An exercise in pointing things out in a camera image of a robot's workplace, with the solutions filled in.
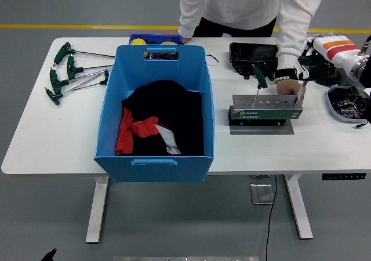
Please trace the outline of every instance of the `gray floor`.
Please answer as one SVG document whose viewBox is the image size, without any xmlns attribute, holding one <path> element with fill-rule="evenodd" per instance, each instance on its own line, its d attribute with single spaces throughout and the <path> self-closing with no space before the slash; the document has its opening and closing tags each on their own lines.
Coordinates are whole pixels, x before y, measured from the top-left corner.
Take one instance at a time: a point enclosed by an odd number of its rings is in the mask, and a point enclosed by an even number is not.
<svg viewBox="0 0 371 261">
<path fill-rule="evenodd" d="M 1 24 L 178 25 L 178 18 L 179 0 L 0 0 Z M 371 0 L 323 0 L 311 27 L 370 29 L 370 19 Z M 0 161 L 55 38 L 127 37 L 133 32 L 0 29 Z M 345 35 L 358 45 L 368 37 Z M 357 165 L 357 152 L 350 157 Z M 101 241 L 88 245 L 93 179 L 13 178 L 1 172 L 0 260 L 40 260 L 53 247 L 55 261 L 108 261 L 114 256 L 264 260 L 269 206 L 252 204 L 249 185 L 255 181 L 248 176 L 209 176 L 202 184 L 112 183 Z M 274 183 L 274 178 L 265 182 Z M 304 175 L 299 182 L 314 239 L 298 239 L 288 193 L 278 175 L 270 260 L 369 260 L 369 175 L 342 182 Z"/>
</svg>

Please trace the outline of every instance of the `yellow ball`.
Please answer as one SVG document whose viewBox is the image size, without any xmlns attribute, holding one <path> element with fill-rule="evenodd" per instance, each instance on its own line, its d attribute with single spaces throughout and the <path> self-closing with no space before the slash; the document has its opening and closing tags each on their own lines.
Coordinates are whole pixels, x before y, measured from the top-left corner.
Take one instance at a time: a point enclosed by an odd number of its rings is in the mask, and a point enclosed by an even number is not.
<svg viewBox="0 0 371 261">
<path fill-rule="evenodd" d="M 176 45 L 176 42 L 170 42 L 170 41 L 165 41 L 161 43 L 162 45 Z"/>
<path fill-rule="evenodd" d="M 137 39 L 132 40 L 130 44 L 131 45 L 146 45 L 147 43 L 144 39 L 137 38 Z"/>
</svg>

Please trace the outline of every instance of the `sleeve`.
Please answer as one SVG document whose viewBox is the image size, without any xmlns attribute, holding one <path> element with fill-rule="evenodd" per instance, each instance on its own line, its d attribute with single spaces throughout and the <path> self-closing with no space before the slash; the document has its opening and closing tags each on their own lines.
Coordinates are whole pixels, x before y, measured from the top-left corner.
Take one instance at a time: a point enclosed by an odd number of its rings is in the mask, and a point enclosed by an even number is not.
<svg viewBox="0 0 371 261">
<path fill-rule="evenodd" d="M 199 24 L 205 0 L 180 0 L 179 35 L 191 38 Z"/>
<path fill-rule="evenodd" d="M 281 0 L 278 12 L 278 70 L 296 65 L 310 21 L 320 3 L 321 0 Z"/>
</svg>

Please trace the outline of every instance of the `person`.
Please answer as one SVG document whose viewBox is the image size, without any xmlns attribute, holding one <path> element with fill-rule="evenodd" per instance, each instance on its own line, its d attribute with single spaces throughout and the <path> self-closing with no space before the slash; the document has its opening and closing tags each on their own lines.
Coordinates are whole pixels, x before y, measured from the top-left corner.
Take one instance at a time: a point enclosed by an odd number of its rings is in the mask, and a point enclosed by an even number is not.
<svg viewBox="0 0 371 261">
<path fill-rule="evenodd" d="M 271 37 L 277 21 L 277 93 L 296 95 L 301 84 L 291 77 L 320 3 L 321 0 L 180 0 L 180 27 L 166 34 L 179 34 L 184 43 L 192 37 L 221 37 L 223 33 L 232 37 Z"/>
</svg>

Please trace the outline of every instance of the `yellow floor line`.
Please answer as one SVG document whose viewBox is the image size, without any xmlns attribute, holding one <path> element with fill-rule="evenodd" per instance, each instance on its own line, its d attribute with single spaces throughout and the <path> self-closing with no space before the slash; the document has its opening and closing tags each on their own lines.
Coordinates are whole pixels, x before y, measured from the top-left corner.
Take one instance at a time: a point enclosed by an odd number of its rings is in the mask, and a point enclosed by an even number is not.
<svg viewBox="0 0 371 261">
<path fill-rule="evenodd" d="M 88 25 L 88 24 L 0 24 L 6 29 L 105 29 L 105 30 L 172 30 L 179 26 Z"/>
<path fill-rule="evenodd" d="M 103 29 L 103 30 L 175 30 L 179 26 L 89 25 L 89 24 L 0 24 L 0 29 Z M 337 34 L 371 34 L 367 29 L 309 28 L 308 32 Z"/>
</svg>

